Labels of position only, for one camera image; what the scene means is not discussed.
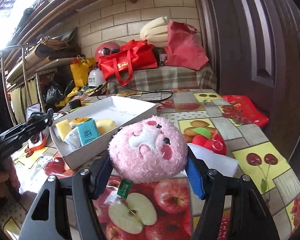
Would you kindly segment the left hand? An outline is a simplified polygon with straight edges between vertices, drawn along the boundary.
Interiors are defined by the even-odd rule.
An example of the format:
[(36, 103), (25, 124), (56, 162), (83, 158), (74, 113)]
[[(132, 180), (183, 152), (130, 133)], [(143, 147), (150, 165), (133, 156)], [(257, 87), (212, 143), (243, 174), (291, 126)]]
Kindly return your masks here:
[(0, 171), (0, 198), (7, 197), (8, 190), (5, 187), (5, 182), (8, 180), (11, 182), (12, 186), (15, 189), (18, 190), (20, 188), (20, 182), (14, 167), (13, 160), (11, 158), (9, 158), (9, 165), (11, 168), (10, 172)]

